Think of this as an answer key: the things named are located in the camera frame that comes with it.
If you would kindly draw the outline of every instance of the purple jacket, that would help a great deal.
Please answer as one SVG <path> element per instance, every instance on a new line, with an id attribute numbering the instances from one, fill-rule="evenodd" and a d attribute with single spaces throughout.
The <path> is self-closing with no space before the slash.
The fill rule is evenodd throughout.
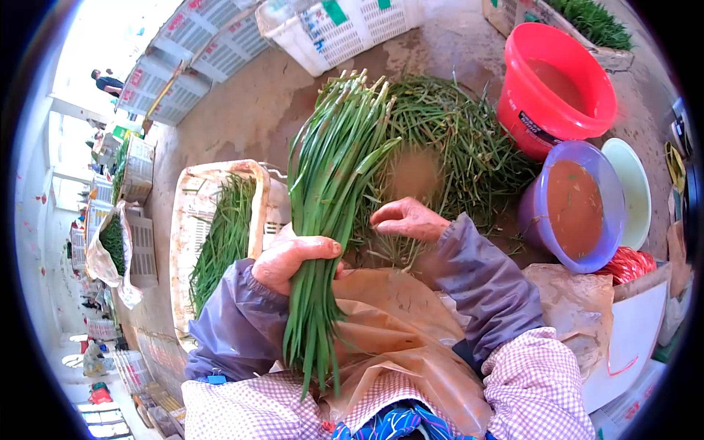
<path id="1" fill-rule="evenodd" d="M 453 350 L 481 376 L 482 363 L 497 346 L 545 325 L 538 289 L 466 214 L 450 224 L 435 250 L 445 262 L 432 274 L 435 285 L 457 302 L 459 313 L 472 317 L 465 340 Z M 250 379 L 282 357 L 289 298 L 255 280 L 253 263 L 230 266 L 200 318 L 189 323 L 199 347 L 188 354 L 188 379 L 215 368 L 232 382 Z"/>

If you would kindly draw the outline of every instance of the concrete floor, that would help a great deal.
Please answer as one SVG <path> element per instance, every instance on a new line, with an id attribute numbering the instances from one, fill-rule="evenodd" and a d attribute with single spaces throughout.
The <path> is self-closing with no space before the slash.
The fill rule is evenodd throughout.
<path id="1" fill-rule="evenodd" d="M 611 76 L 620 103 L 615 126 L 597 146 L 619 137 L 640 156 L 648 174 L 653 219 L 644 251 L 666 259 L 669 225 L 667 196 L 672 183 L 663 143 L 668 138 L 670 105 L 677 95 L 653 43 L 627 6 L 618 0 L 608 8 L 634 31 L 634 64 Z M 312 78 L 296 61 L 270 48 L 223 84 L 214 86 L 178 127 L 155 123 L 147 140 L 157 146 L 153 189 L 146 214 L 154 221 L 159 287 L 145 292 L 133 310 L 120 304 L 118 314 L 131 347 L 139 347 L 155 379 L 181 399 L 185 352 L 176 340 L 169 292 L 169 238 L 175 185 L 183 168 L 217 161 L 253 158 L 285 168 L 288 141 L 313 111 L 320 85 L 342 69 L 367 68 L 370 77 L 410 73 L 451 77 L 481 90 L 489 82 L 496 100 L 505 72 L 501 36 L 481 15 L 479 0 L 433 2 L 429 19 L 418 29 L 376 46 L 320 78 Z M 517 263 L 546 260 L 533 251 Z"/>

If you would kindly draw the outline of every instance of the hand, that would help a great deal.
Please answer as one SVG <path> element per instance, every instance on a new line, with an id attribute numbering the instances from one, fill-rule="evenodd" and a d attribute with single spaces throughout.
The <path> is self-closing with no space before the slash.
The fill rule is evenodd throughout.
<path id="1" fill-rule="evenodd" d="M 437 241 L 450 225 L 448 220 L 413 197 L 387 203 L 372 214 L 370 222 L 380 234 L 397 234 L 424 241 Z"/>
<path id="2" fill-rule="evenodd" d="M 332 259 L 340 256 L 342 245 L 321 236 L 298 237 L 291 223 L 279 231 L 272 246 L 257 258 L 252 266 L 252 276 L 269 290 L 282 295 L 291 293 L 291 277 L 305 260 Z M 340 262 L 335 271 L 339 278 L 344 264 Z"/>

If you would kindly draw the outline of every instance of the green label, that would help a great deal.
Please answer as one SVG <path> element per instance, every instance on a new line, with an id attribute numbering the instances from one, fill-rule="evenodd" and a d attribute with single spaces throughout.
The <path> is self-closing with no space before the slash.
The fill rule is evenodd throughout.
<path id="1" fill-rule="evenodd" d="M 340 26 L 347 21 L 345 13 L 342 12 L 342 8 L 340 8 L 340 5 L 337 4 L 335 0 L 323 0 L 321 3 L 323 9 L 325 9 L 325 12 L 327 12 L 327 15 L 330 16 L 336 26 Z"/>

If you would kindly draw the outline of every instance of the red rope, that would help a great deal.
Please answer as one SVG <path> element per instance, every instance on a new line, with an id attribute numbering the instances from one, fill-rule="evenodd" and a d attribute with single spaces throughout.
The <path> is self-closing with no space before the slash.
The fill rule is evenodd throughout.
<path id="1" fill-rule="evenodd" d="M 625 284 L 642 277 L 657 268 L 653 256 L 621 246 L 606 266 L 594 272 L 597 275 L 613 275 L 614 285 Z"/>

